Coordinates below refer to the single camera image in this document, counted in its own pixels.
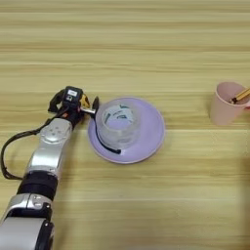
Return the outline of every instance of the wooden stick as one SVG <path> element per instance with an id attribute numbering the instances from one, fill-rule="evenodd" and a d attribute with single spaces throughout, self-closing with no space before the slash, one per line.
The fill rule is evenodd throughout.
<path id="1" fill-rule="evenodd" d="M 247 97 L 248 95 L 250 95 L 250 88 L 243 90 L 235 98 L 232 98 L 229 102 L 231 104 L 236 104 L 237 102 L 239 102 L 243 98 Z"/>

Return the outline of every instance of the wood grain surface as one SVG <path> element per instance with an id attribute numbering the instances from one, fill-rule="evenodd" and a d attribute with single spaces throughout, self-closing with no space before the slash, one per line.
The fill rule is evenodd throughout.
<path id="1" fill-rule="evenodd" d="M 250 249 L 250 115 L 216 127 L 220 81 L 249 86 L 249 0 L 0 0 L 0 144 L 38 127 L 67 85 L 90 100 L 144 98 L 160 151 L 120 166 L 73 134 L 54 204 L 55 250 Z M 38 139 L 11 145 L 22 174 Z M 0 212 L 19 182 L 0 177 Z"/>

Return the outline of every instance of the clear plastic cup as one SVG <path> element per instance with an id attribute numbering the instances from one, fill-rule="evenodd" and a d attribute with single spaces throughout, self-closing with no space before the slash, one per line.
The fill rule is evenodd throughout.
<path id="1" fill-rule="evenodd" d="M 126 149 L 140 135 L 140 114 L 126 100 L 114 100 L 102 104 L 96 115 L 97 132 L 105 146 Z"/>

